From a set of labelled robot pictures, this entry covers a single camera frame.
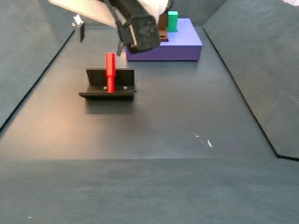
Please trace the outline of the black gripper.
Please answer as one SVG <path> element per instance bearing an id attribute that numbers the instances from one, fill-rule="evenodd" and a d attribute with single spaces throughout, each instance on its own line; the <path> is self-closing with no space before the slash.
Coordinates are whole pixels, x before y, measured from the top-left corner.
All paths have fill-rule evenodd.
<path id="1" fill-rule="evenodd" d="M 145 11 L 137 0 L 106 0 L 106 7 L 116 20 L 120 43 L 130 53 L 142 53 L 160 45 L 160 35 L 154 17 Z M 78 38 L 84 39 L 85 23 L 77 14 L 72 26 Z"/>

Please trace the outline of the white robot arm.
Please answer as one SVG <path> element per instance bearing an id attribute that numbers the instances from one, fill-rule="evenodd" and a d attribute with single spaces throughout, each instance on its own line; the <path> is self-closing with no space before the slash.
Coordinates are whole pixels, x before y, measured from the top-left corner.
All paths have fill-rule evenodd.
<path id="1" fill-rule="evenodd" d="M 130 53 L 154 49 L 160 43 L 158 17 L 173 6 L 173 0 L 48 0 L 62 9 L 117 29 L 117 52 L 125 46 Z"/>

